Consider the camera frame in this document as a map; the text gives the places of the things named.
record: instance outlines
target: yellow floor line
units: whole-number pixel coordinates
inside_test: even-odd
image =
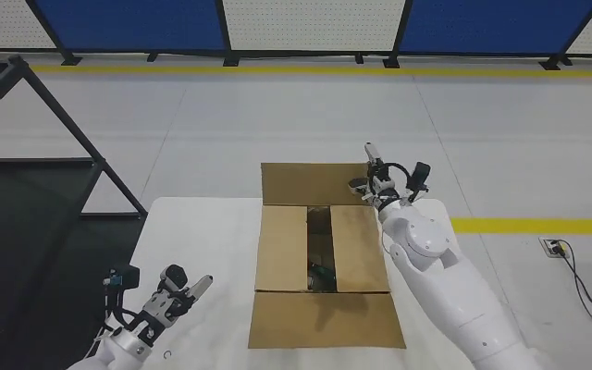
[[[592,219],[453,218],[459,234],[580,234],[592,235]]]
[[[190,67],[190,66],[32,66],[42,73],[87,74],[195,74],[195,75],[345,75],[345,76],[431,76],[498,78],[592,78],[592,70],[460,69],[460,68],[364,68],[364,67]]]

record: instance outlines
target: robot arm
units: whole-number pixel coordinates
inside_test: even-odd
[[[152,297],[138,314],[124,310],[123,291],[137,288],[139,270],[128,266],[123,273],[112,269],[104,280],[107,311],[112,311],[122,327],[102,340],[96,354],[73,364],[68,370],[138,370],[152,352],[154,341],[185,315],[212,285],[210,275],[191,287],[185,287],[187,276],[183,268],[170,265],[160,274],[160,283]],[[122,313],[133,315],[127,323]]]
[[[350,187],[377,208],[383,232],[393,241],[392,261],[429,319],[477,370],[542,370],[479,271],[450,248],[441,225],[413,206],[417,193],[427,190],[429,166],[418,163],[410,175],[401,165],[383,163],[371,143],[365,149],[368,178],[354,179]],[[389,167],[405,173],[408,195],[395,191]]]

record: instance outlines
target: cable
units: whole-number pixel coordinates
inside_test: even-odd
[[[385,252],[390,256],[390,258],[392,258],[392,254],[390,254],[389,250],[385,246],[385,230],[382,230],[380,232],[380,245],[382,245],[382,249],[385,250]]]
[[[580,302],[584,306],[584,309],[586,310],[586,313],[588,314],[588,316],[590,316],[590,318],[592,318],[592,314],[590,313],[590,310],[588,310],[588,307],[586,305],[586,302],[584,301],[584,298],[582,298],[582,292],[580,291],[580,285],[582,285],[582,289],[584,290],[584,294],[586,295],[586,298],[591,303],[592,303],[592,298],[590,297],[590,294],[588,293],[588,289],[586,288],[586,284],[584,284],[584,281],[582,281],[582,279],[579,277],[579,275],[577,275],[577,272],[575,272],[575,253],[574,253],[574,248],[572,248],[572,245],[570,245],[570,243],[567,242],[566,240],[557,239],[556,242],[557,243],[564,242],[568,246],[568,248],[570,249],[570,252],[572,253],[573,266],[567,260],[567,257],[565,256],[565,251],[563,250],[563,248],[560,245],[556,245],[555,247],[553,247],[553,252],[558,253],[561,256],[561,258],[563,258],[563,260],[565,261],[565,263],[572,270],[572,272],[573,272],[573,281],[575,282],[575,289],[577,290],[577,295],[580,298]]]
[[[398,168],[400,171],[402,171],[402,173],[405,174],[405,178],[407,178],[407,183],[409,183],[409,179],[411,178],[411,175],[409,174],[409,171],[407,170],[407,168],[405,168],[404,166],[398,164],[398,163],[394,163],[394,162],[389,162],[389,163],[384,163],[382,165],[377,165],[377,166],[371,166],[370,167],[370,171],[369,171],[369,176],[368,176],[368,187],[370,188],[370,192],[372,192],[372,194],[376,195],[376,191],[374,189],[374,176],[376,175],[376,172],[379,171],[380,169],[382,169],[383,167],[389,168],[389,167],[395,167]]]

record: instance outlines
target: cardboard box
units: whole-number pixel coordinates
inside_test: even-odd
[[[348,189],[366,164],[262,164],[262,174],[249,348],[405,348],[375,211]]]

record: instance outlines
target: floor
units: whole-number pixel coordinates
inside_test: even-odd
[[[370,141],[389,161],[432,166],[428,196],[451,216],[592,218],[590,80],[40,77],[146,207],[162,196],[259,197],[261,162],[360,162]],[[0,112],[0,157],[84,155],[25,82],[0,101]],[[130,209],[108,179],[86,207]],[[571,272],[547,258],[538,236],[459,240],[529,347],[559,368],[589,369],[592,321]],[[592,284],[592,237],[558,237],[573,245],[579,273]]]

